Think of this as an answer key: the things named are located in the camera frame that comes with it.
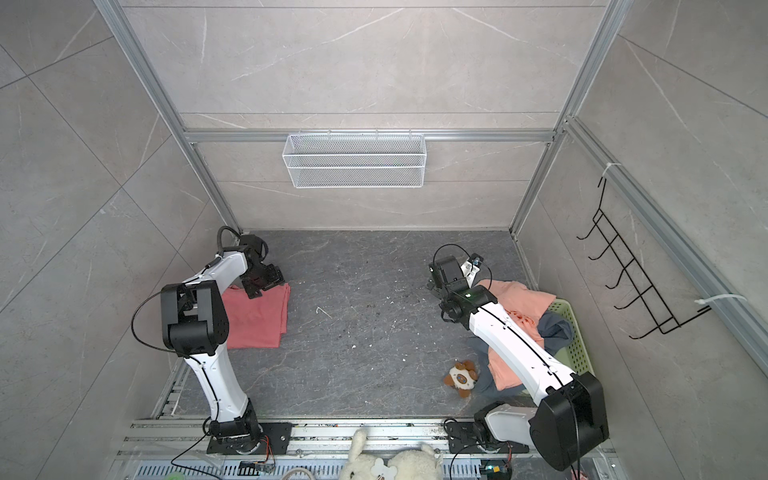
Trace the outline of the dark pink t-shirt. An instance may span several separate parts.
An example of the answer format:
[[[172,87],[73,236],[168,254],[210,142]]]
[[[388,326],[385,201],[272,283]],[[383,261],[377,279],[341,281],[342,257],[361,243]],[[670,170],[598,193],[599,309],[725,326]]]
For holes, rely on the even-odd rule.
[[[288,302],[291,287],[278,285],[250,299],[234,285],[222,300],[229,320],[229,349],[276,349],[287,332]]]

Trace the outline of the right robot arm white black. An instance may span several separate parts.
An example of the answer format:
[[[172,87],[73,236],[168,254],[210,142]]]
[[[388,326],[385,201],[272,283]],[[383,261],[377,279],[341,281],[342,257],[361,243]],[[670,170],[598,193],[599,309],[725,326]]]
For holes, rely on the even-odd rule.
[[[477,441],[531,446],[555,470],[573,468],[579,477],[581,458],[609,438],[603,386],[590,372],[575,373],[524,333],[499,300],[474,283],[478,269],[476,260],[432,260],[430,289],[440,299],[441,318],[461,324],[498,353],[535,406],[501,403],[478,413]]]

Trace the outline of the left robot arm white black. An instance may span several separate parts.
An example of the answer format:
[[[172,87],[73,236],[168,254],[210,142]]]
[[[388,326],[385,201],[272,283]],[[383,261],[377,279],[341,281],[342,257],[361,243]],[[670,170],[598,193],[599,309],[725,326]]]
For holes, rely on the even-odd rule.
[[[282,273],[264,263],[269,249],[260,237],[228,226],[219,231],[234,234],[236,244],[225,247],[218,241],[216,255],[201,271],[161,289],[163,343],[191,367],[208,401],[210,420],[205,431],[211,437],[209,452],[283,454],[292,425],[259,422],[228,356],[230,326],[222,299],[236,281],[254,299],[281,284]]]

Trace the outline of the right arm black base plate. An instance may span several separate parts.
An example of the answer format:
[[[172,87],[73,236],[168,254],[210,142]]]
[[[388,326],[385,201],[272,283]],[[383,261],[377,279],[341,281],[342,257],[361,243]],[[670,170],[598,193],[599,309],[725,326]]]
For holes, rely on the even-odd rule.
[[[451,454],[526,454],[530,447],[517,442],[500,442],[488,434],[478,434],[475,423],[454,418],[442,422]]]

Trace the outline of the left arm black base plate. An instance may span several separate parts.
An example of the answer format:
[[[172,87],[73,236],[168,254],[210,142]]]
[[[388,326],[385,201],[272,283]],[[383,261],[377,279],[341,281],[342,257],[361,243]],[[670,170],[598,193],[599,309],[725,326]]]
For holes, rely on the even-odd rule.
[[[207,454],[266,455],[268,452],[284,455],[288,450],[293,424],[290,422],[261,423],[262,432],[255,437],[249,434],[239,437],[211,439]]]

